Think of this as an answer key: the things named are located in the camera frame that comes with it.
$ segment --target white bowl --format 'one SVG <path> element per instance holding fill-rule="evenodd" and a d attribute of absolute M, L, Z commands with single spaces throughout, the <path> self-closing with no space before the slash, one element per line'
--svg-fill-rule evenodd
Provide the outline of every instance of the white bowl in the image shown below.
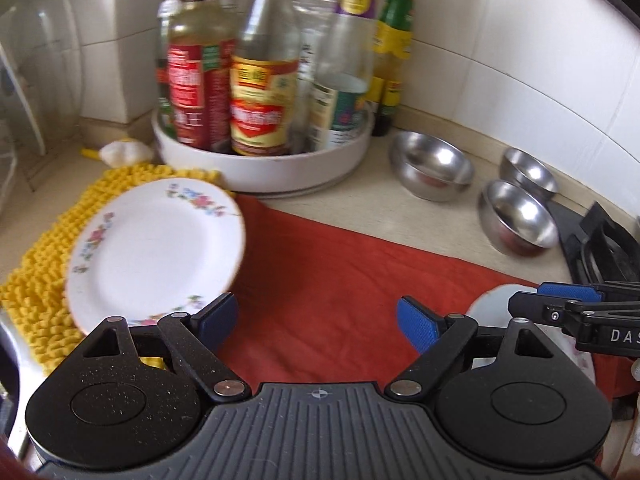
<path fill-rule="evenodd" d="M 373 123 L 373 113 L 367 109 L 360 134 L 333 150 L 284 156 L 240 156 L 204 152 L 181 144 L 164 133 L 158 123 L 158 111 L 152 115 L 160 156 L 166 164 L 176 170 L 218 170 L 232 191 L 271 197 L 313 192 L 348 176 L 367 152 Z"/>

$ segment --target yellow and green bottle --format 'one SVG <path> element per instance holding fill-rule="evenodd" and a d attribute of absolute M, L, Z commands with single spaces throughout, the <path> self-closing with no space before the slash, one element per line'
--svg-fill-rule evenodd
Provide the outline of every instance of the yellow and green bottle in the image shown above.
<path fill-rule="evenodd" d="M 376 113 L 374 136 L 386 135 L 400 104 L 402 64 L 411 56 L 414 0 L 386 0 L 373 50 L 376 54 L 367 101 Z"/>

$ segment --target yellow chenille mat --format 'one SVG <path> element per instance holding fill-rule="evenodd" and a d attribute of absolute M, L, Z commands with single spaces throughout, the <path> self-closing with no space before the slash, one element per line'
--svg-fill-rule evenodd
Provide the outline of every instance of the yellow chenille mat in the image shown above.
<path fill-rule="evenodd" d="M 58 217 L 53 226 L 22 257 L 0 286 L 0 303 L 7 310 L 33 351 L 36 360 L 49 374 L 82 340 L 66 304 L 66 265 L 76 238 L 89 220 L 107 202 L 132 187 L 153 180 L 189 177 L 218 184 L 220 174 L 201 170 L 175 171 L 169 166 L 139 164 L 104 172 L 91 184 L 78 202 Z M 161 365 L 161 360 L 144 360 Z"/>

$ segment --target metal bowl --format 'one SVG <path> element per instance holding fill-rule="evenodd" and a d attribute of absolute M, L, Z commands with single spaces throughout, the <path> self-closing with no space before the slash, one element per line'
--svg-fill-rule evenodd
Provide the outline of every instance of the metal bowl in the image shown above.
<path fill-rule="evenodd" d="M 521 187 L 543 203 L 558 192 L 558 183 L 542 162 L 516 148 L 507 148 L 500 162 L 500 178 Z"/>
<path fill-rule="evenodd" d="M 487 184 L 478 214 L 484 234 L 501 253 L 538 256 L 558 244 L 558 228 L 549 211 L 509 182 Z"/>
<path fill-rule="evenodd" d="M 397 134 L 389 161 L 405 188 L 433 202 L 453 200 L 474 179 L 474 165 L 464 153 L 438 137 L 418 132 Z"/>

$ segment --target crosshair symbol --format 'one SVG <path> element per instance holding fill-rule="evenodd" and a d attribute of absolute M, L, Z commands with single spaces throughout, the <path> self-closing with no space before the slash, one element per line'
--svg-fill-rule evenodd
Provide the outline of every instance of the crosshair symbol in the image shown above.
<path fill-rule="evenodd" d="M 324 399 L 326 396 L 331 395 L 328 391 L 323 390 L 322 388 L 318 388 L 317 390 L 313 390 L 309 395 L 315 397 L 316 399 Z"/>

